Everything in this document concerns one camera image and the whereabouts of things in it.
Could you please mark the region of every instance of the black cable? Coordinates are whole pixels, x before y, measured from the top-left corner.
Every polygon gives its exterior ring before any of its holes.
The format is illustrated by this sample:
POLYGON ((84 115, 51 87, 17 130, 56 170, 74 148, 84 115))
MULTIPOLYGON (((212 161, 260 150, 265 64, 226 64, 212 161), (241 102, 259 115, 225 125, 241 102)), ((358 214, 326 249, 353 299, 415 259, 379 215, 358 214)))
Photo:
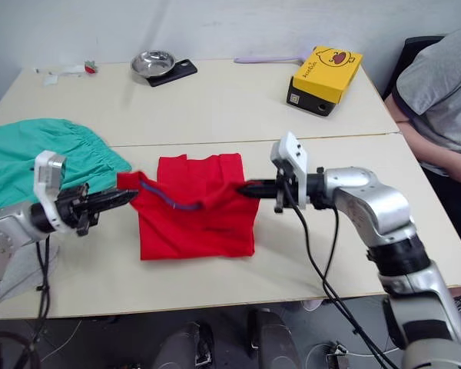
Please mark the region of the black cable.
POLYGON ((48 316, 49 308, 50 308, 50 294, 49 294, 49 281, 48 281, 48 269, 49 269, 49 237, 46 238, 45 241, 45 259, 43 260, 41 256, 41 248, 39 247, 39 242, 36 242, 36 254, 38 256, 38 263, 41 268, 41 272, 43 275, 43 282, 42 285, 39 287, 41 291, 41 300, 39 302, 39 312, 38 318, 36 319, 36 328, 35 332, 32 336, 32 343, 36 344, 39 339, 39 335, 41 334, 43 328, 46 324, 46 317, 48 316))
MULTIPOLYGON (((352 315, 348 307, 345 305, 345 303, 341 300, 340 296, 338 296, 338 293, 335 292, 335 290, 331 287, 330 283, 327 281, 325 275, 321 272, 319 267, 317 266, 316 262, 313 259, 313 256, 310 251, 310 242, 309 242, 309 229, 307 227, 307 222, 302 213, 300 212, 299 208, 297 207, 297 204, 290 192, 289 184, 285 181, 284 182, 284 191, 285 195, 287 197, 288 202, 290 203, 290 206, 292 209, 295 211, 297 217, 300 219, 300 222, 303 225, 304 228, 304 234, 306 237, 306 246, 307 246, 307 256, 309 258, 310 263, 313 265, 314 270, 317 272, 317 274, 320 276, 321 281, 323 282, 323 289, 324 292, 326 293, 327 297, 333 302, 334 306, 338 309, 338 311, 350 322, 350 324, 353 325, 355 328, 355 333, 360 335, 365 342, 367 348, 373 353, 374 357, 376 358, 377 362, 380 364, 380 366, 383 369, 388 369, 387 366, 382 362, 381 358, 385 360, 385 362, 388 363, 389 366, 391 366, 393 369, 398 369, 398 367, 374 344, 374 342, 370 339, 370 337, 367 335, 367 333, 362 329, 360 324, 357 322, 355 317, 352 315)), ((332 251, 330 252, 330 257, 333 258, 333 252, 334 252, 334 247, 332 246, 332 251)), ((331 260, 328 261, 327 265, 327 271, 329 270, 331 260)))
POLYGON ((331 243, 330 256, 328 257, 326 269, 324 269, 324 279, 328 277, 328 272, 330 271, 331 262, 333 261, 333 256, 335 254, 335 248, 337 247, 338 228, 340 227, 340 216, 338 215, 337 207, 333 207, 333 213, 335 214, 335 232, 333 242, 331 243))
MULTIPOLYGON (((49 270, 49 236, 46 238, 45 241, 45 259, 41 255, 41 246, 39 242, 36 242, 36 256, 38 257, 39 267, 41 269, 41 274, 43 277, 42 285, 38 287, 38 291, 41 291, 41 297, 39 301, 39 311, 38 317, 36 318, 35 329, 32 334, 31 342, 29 343, 32 347, 34 347, 39 341, 39 335, 43 331, 46 325, 46 319, 48 316, 51 297, 49 293, 49 281, 48 281, 48 270, 49 270)), ((24 349, 22 351, 21 356, 15 363, 14 369, 22 369, 29 360, 28 352, 24 349)))
POLYGON ((20 334, 0 331, 0 339, 2 338, 13 340, 24 347, 24 351, 28 355, 28 359, 31 362, 31 369, 39 369, 41 367, 41 361, 39 360, 38 352, 34 347, 31 346, 31 343, 27 338, 22 337, 20 334))

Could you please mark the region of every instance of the person's arm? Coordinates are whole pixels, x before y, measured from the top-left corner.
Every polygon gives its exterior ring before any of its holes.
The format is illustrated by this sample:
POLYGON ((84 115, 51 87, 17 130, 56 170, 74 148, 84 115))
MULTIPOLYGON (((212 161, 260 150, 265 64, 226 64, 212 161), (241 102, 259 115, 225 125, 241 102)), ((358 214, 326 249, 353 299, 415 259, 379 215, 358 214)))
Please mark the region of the person's arm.
POLYGON ((384 103, 415 157, 444 168, 452 179, 461 182, 461 154, 436 145, 418 133, 410 124, 410 119, 398 108, 392 95, 384 103))

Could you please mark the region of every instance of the gray t-shirt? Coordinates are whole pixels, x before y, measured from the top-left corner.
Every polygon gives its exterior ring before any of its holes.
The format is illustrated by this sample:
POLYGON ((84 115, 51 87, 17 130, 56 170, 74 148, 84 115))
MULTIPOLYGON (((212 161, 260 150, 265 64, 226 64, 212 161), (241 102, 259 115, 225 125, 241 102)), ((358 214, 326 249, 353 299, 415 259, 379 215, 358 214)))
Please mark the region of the gray t-shirt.
POLYGON ((461 152, 461 29, 423 49, 398 77, 393 97, 423 137, 461 152))

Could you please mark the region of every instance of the white wall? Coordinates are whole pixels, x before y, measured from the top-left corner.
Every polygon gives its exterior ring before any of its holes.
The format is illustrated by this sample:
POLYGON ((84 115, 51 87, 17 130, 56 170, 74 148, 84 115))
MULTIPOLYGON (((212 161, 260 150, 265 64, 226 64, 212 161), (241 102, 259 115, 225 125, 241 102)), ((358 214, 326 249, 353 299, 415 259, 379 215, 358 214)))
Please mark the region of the white wall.
POLYGON ((461 26, 461 0, 0 0, 0 98, 22 67, 177 57, 364 54, 382 89, 403 40, 461 26))

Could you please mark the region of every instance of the black box base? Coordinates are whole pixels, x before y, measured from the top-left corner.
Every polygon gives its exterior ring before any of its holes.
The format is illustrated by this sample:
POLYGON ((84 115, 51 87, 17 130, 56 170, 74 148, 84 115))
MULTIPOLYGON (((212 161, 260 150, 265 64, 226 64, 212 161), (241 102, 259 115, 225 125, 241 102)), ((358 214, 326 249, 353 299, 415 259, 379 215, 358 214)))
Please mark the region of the black box base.
POLYGON ((287 93, 287 104, 310 111, 311 113, 328 116, 336 106, 334 102, 323 100, 317 96, 308 94, 295 88, 292 84, 294 77, 290 79, 289 91, 287 93))

